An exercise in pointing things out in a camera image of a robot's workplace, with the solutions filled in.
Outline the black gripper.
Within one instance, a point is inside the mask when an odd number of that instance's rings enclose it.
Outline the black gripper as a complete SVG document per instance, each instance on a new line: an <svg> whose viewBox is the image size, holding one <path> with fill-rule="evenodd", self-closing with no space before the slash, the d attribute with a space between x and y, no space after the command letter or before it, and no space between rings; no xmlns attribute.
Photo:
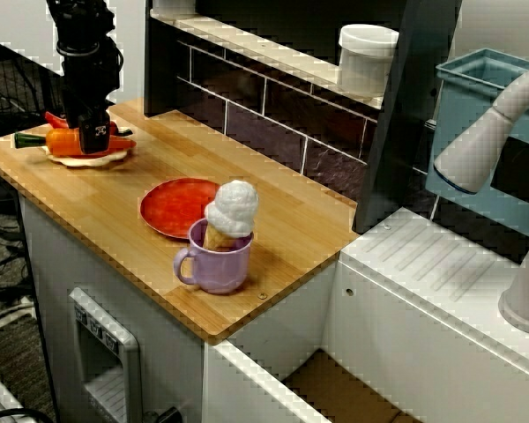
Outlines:
<svg viewBox="0 0 529 423"><path fill-rule="evenodd" d="M62 102L69 127L78 127L84 154L108 149L108 95L120 87L123 54L113 41L100 41L90 55L58 42L63 57Z"/></svg>

